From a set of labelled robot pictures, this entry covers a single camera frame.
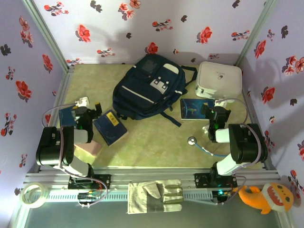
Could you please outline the dinosaur picture book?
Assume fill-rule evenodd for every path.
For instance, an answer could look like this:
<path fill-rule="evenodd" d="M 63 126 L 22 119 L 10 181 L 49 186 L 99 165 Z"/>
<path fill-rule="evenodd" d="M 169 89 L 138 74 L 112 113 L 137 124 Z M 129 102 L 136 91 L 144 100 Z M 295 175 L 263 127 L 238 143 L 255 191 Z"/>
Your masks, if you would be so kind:
<path fill-rule="evenodd" d="M 213 107 L 215 101 L 212 99 L 181 99 L 180 114 L 181 120 L 207 120 L 201 113 L 203 105 Z"/>

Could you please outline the thick blue book yellow label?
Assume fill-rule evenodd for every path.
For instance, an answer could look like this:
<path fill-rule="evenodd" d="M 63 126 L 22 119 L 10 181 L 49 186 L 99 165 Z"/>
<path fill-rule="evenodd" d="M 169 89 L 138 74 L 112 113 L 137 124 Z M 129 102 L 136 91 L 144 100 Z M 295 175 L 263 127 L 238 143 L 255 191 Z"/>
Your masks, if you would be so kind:
<path fill-rule="evenodd" d="M 98 117 L 93 121 L 93 124 L 108 146 L 111 146 L 128 133 L 128 130 L 113 110 L 109 110 Z"/>

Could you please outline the thin blue book yellow label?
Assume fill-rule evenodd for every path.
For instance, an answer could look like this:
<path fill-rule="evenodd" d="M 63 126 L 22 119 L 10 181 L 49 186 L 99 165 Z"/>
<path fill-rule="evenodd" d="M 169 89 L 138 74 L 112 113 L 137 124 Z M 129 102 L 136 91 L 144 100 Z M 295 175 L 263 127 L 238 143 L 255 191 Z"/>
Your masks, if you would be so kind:
<path fill-rule="evenodd" d="M 60 126 L 75 126 L 76 122 L 72 115 L 73 106 L 66 107 L 59 110 Z"/>

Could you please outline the pink rectangular box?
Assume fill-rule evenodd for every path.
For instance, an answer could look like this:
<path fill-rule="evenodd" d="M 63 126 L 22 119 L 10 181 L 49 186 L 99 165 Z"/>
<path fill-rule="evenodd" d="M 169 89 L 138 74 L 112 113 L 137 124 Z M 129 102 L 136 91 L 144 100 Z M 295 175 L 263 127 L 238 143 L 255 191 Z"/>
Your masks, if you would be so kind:
<path fill-rule="evenodd" d="M 75 156 L 83 162 L 93 164 L 98 153 L 101 150 L 101 145 L 95 141 L 90 143 L 75 144 Z"/>

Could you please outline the navy blue backpack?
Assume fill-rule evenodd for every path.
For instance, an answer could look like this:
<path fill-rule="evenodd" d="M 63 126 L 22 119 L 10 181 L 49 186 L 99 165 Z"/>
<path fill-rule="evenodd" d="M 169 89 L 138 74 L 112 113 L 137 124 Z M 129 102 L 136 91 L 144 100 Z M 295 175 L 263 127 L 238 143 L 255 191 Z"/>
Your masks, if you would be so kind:
<path fill-rule="evenodd" d="M 193 72 L 195 81 L 198 71 L 195 67 L 179 66 L 157 54 L 147 54 L 133 65 L 116 85 L 113 91 L 113 108 L 122 119 L 142 120 L 162 115 L 173 124 L 181 124 L 165 113 L 184 94 L 189 82 L 185 71 Z"/>

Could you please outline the blue tube stethoscope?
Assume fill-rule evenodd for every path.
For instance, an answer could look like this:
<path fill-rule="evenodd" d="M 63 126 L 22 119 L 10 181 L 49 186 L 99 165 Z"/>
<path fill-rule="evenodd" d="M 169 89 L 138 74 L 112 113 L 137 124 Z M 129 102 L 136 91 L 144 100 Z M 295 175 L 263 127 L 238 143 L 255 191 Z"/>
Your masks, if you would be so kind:
<path fill-rule="evenodd" d="M 218 136 L 217 139 L 216 139 L 216 142 L 217 142 L 217 143 L 218 143 L 218 142 L 224 143 L 224 142 L 225 142 L 225 141 L 223 141 L 224 139 L 226 140 L 227 137 L 225 137 L 225 136 Z M 229 154 L 226 154 L 226 155 L 223 155 L 223 154 L 214 154 L 214 153 L 208 151 L 206 148 L 199 146 L 199 145 L 197 144 L 196 138 L 193 137 L 193 136 L 191 136 L 191 137 L 188 138 L 188 144 L 189 144 L 189 145 L 195 145 L 195 146 L 197 146 L 197 147 L 198 147 L 199 149 L 201 149 L 203 152 L 205 152 L 205 153 L 207 153 L 207 154 L 209 154 L 209 155 L 211 155 L 211 156 L 226 157 L 226 156 L 229 155 Z"/>

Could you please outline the white medical case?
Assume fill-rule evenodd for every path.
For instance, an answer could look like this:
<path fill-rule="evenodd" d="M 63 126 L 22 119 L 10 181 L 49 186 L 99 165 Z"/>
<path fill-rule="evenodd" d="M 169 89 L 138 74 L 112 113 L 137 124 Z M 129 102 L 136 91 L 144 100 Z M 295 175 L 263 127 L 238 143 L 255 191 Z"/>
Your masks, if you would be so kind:
<path fill-rule="evenodd" d="M 242 71 L 237 66 L 204 61 L 199 65 L 195 94 L 220 100 L 237 98 L 242 91 Z"/>

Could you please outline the orange shark plush toy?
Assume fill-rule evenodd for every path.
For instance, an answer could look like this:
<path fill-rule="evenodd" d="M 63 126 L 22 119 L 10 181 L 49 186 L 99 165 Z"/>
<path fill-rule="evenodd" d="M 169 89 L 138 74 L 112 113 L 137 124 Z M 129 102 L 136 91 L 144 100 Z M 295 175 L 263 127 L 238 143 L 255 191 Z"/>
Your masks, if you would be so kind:
<path fill-rule="evenodd" d="M 277 212 L 287 212 L 291 209 L 294 203 L 292 192 L 280 183 L 266 183 L 262 190 L 256 186 L 235 188 L 234 192 L 238 191 L 240 199 L 248 206 L 261 210 L 261 214 L 268 214 L 274 210 Z"/>

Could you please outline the clear tape roll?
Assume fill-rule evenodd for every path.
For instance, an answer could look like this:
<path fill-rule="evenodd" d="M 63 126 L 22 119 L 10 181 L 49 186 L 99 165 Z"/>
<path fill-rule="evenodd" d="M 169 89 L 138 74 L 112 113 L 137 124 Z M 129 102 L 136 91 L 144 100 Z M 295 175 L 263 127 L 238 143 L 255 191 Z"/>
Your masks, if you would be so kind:
<path fill-rule="evenodd" d="M 50 190 L 45 185 L 34 182 L 21 191 L 20 202 L 29 209 L 36 209 L 47 201 L 49 193 Z"/>

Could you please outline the grey white work glove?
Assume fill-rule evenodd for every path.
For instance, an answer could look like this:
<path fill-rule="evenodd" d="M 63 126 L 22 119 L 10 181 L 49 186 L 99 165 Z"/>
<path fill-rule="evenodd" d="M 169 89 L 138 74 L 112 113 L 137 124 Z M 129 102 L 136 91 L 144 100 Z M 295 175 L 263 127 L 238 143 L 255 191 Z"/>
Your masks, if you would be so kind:
<path fill-rule="evenodd" d="M 128 184 L 128 214 L 182 210 L 181 180 L 153 180 Z"/>

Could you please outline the aluminium side rail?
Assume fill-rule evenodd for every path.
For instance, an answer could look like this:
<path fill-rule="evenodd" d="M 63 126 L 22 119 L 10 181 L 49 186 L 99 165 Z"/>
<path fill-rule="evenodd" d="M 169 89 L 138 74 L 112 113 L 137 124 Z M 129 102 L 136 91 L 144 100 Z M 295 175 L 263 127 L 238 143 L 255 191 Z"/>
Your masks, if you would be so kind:
<path fill-rule="evenodd" d="M 249 109 L 249 111 L 248 111 L 249 119 L 250 119 L 251 123 L 258 124 L 258 126 L 261 130 L 261 134 L 263 136 L 263 140 L 265 142 L 266 148 L 268 150 L 268 157 L 263 162 L 262 166 L 266 170 L 276 170 L 276 167 L 273 165 L 272 160 L 271 160 L 271 151 L 273 151 L 273 149 L 275 148 L 275 143 L 269 137 L 269 130 L 263 129 L 263 127 L 258 119 L 256 108 L 254 107 L 254 103 L 252 100 L 254 98 L 253 90 L 248 88 L 248 86 L 246 85 L 246 77 L 245 77 L 245 73 L 244 73 L 243 69 L 242 69 L 242 81 L 243 81 L 242 82 L 242 94 L 243 94 L 244 101 Z"/>
<path fill-rule="evenodd" d="M 67 95 L 68 87 L 71 80 L 72 71 L 68 70 L 63 74 L 62 81 L 58 90 L 57 98 L 55 100 L 55 106 L 42 115 L 41 123 L 43 127 L 56 127 L 59 122 L 59 110 L 60 108 L 70 107 L 75 104 L 75 102 L 65 104 L 65 98 Z M 50 120 L 47 123 L 45 116 L 51 114 Z"/>

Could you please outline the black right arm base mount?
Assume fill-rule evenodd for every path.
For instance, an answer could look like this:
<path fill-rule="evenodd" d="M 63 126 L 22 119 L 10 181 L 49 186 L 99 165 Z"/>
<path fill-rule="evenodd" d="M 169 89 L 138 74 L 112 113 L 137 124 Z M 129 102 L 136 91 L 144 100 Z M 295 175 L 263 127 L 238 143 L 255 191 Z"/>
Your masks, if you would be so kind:
<path fill-rule="evenodd" d="M 194 183 L 197 189 L 202 188 L 235 188 L 236 178 L 232 176 L 213 175 L 211 173 L 195 173 Z"/>

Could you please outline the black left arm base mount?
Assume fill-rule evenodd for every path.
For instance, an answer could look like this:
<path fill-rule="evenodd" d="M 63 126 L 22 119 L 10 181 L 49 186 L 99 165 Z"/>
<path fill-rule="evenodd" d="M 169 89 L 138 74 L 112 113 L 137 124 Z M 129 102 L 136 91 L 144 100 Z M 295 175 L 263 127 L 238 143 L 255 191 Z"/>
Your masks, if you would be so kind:
<path fill-rule="evenodd" d="M 110 188 L 110 174 L 96 174 L 94 178 L 102 181 L 108 189 Z M 100 187 L 102 187 L 103 190 L 105 189 L 102 184 L 94 180 L 87 180 L 84 178 L 75 178 L 70 176 L 67 188 L 69 190 L 98 190 Z"/>

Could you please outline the aluminium frame rail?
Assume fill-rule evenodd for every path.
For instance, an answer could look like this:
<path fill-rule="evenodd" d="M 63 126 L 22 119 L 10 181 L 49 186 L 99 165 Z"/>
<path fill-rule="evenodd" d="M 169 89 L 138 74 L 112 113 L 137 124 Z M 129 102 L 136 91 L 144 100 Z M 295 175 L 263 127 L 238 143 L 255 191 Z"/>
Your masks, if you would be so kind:
<path fill-rule="evenodd" d="M 207 169 L 195 168 L 101 168 L 94 170 L 95 174 L 110 174 L 110 190 L 123 191 L 128 187 L 129 182 L 142 182 L 153 180 L 180 179 L 182 187 L 194 190 L 196 173 L 209 173 Z M 267 182 L 280 182 L 280 176 L 277 171 L 265 169 L 243 169 L 236 175 L 237 183 L 241 184 L 246 177 L 246 185 L 263 186 Z M 27 173 L 22 187 L 38 182 L 51 190 L 67 189 L 69 176 L 60 170 L 54 168 L 41 168 L 37 173 Z"/>

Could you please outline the aluminium corner post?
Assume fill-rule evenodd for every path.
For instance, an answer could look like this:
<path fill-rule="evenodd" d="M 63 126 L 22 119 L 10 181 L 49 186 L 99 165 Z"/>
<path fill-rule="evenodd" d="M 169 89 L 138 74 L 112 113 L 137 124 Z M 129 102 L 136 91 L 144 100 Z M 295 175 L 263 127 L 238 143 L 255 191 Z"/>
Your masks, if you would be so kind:
<path fill-rule="evenodd" d="M 65 61 L 65 58 L 57 45 L 53 35 L 51 34 L 45 20 L 43 19 L 41 13 L 39 12 L 36 4 L 33 0 L 21 0 L 30 13 L 31 17 L 33 18 L 36 26 L 40 30 L 41 34 L 43 35 L 45 41 L 47 42 L 48 46 L 50 47 L 51 51 L 55 55 L 57 61 L 60 63 L 61 67 L 65 72 L 69 71 L 69 66 Z"/>
<path fill-rule="evenodd" d="M 271 12 L 272 12 L 273 8 L 275 7 L 275 5 L 277 4 L 277 2 L 278 2 L 278 0 L 267 0 L 265 2 L 263 10 L 262 10 L 260 16 L 258 17 L 249 37 L 247 39 L 247 42 L 245 43 L 245 45 L 235 63 L 235 66 L 237 66 L 237 67 L 240 66 L 241 62 L 246 57 L 248 51 L 250 50 L 251 46 L 254 43 L 254 40 L 258 36 L 261 28 L 267 21 L 268 17 L 271 15 Z"/>

